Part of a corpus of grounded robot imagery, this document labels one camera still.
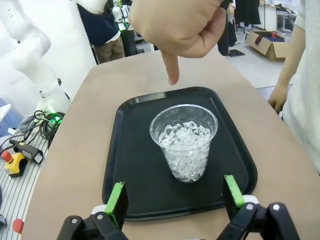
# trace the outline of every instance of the black jacket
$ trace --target black jacket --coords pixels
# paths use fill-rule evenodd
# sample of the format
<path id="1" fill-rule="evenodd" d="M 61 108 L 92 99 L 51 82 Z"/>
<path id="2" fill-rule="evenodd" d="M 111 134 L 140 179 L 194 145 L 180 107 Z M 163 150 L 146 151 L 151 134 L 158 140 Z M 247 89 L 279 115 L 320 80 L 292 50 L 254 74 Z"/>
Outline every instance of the black jacket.
<path id="1" fill-rule="evenodd" d="M 83 6 L 79 4 L 77 6 L 86 34 L 94 46 L 104 45 L 118 33 L 119 27 L 111 12 L 93 14 Z"/>

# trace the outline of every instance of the hand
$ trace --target hand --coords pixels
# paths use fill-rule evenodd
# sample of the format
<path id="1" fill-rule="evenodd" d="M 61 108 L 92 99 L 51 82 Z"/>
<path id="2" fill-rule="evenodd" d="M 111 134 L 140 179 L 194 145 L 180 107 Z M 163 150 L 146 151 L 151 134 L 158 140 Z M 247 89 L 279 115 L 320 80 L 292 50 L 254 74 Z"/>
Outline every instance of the hand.
<path id="1" fill-rule="evenodd" d="M 230 15 L 235 15 L 234 6 L 229 6 L 229 12 L 230 12 Z"/>
<path id="2" fill-rule="evenodd" d="M 287 101 L 288 86 L 277 85 L 275 86 L 271 96 L 269 97 L 268 103 L 271 107 L 279 114 Z"/>
<path id="3" fill-rule="evenodd" d="M 134 0 L 129 22 L 159 47 L 169 83 L 179 80 L 178 56 L 202 58 L 218 42 L 226 24 L 222 0 Z"/>

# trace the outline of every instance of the plastic cup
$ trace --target plastic cup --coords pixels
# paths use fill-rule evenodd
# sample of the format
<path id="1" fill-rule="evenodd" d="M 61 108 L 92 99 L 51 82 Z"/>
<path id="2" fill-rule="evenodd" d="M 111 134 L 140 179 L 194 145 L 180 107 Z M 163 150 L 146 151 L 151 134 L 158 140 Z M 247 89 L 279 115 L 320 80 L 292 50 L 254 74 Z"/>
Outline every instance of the plastic cup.
<path id="1" fill-rule="evenodd" d="M 210 137 L 201 144 L 189 148 L 171 148 L 159 142 L 159 136 L 167 125 L 175 126 L 193 121 L 197 126 L 210 129 Z M 208 109 L 192 104 L 182 104 L 169 107 L 160 112 L 152 120 L 150 135 L 160 146 L 173 176 L 184 183 L 194 183 L 199 180 L 207 167 L 211 140 L 218 130 L 216 116 Z"/>

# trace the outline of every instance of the black tray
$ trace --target black tray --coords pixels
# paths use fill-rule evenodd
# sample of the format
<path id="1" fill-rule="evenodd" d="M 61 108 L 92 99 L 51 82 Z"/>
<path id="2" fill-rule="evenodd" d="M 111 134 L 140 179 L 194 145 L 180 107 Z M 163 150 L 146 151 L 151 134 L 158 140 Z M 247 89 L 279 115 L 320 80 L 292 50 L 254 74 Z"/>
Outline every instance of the black tray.
<path id="1" fill-rule="evenodd" d="M 164 154 L 150 137 L 153 118 L 179 104 L 200 105 L 218 120 L 207 167 L 195 183 L 171 174 Z M 218 95 L 205 87 L 189 87 L 132 98 L 118 108 L 104 175 L 105 204 L 116 182 L 123 181 L 129 197 L 127 221 L 171 218 L 223 207 L 224 175 L 233 175 L 243 194 L 254 190 L 255 163 Z"/>

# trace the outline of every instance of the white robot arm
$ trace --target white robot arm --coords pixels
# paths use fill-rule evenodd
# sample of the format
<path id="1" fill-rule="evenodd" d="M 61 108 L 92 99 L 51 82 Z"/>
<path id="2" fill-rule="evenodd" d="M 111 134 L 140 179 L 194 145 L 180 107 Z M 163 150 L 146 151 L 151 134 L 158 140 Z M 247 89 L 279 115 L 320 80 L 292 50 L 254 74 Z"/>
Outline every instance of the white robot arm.
<path id="1" fill-rule="evenodd" d="M 104 12 L 107 0 L 76 0 L 94 14 Z M 20 0 L 0 0 L 0 21 L 9 36 L 20 42 L 12 51 L 12 65 L 24 73 L 36 86 L 41 99 L 37 110 L 65 113 L 70 100 L 58 83 L 54 70 L 46 65 L 42 56 L 49 50 L 51 41 L 25 14 Z"/>

